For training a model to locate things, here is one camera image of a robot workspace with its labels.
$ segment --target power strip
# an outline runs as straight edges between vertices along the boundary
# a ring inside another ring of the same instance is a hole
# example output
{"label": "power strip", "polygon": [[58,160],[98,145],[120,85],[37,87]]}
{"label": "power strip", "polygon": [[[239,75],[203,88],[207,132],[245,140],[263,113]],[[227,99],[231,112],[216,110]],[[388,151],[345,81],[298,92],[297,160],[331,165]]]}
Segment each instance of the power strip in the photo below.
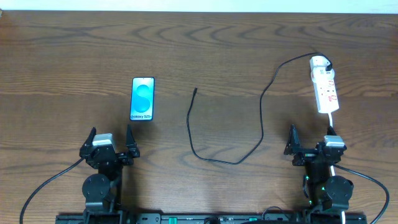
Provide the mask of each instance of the power strip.
{"label": "power strip", "polygon": [[324,56],[314,56],[310,60],[311,79],[319,113],[331,113],[339,108],[334,81],[335,71],[326,70],[329,64]]}

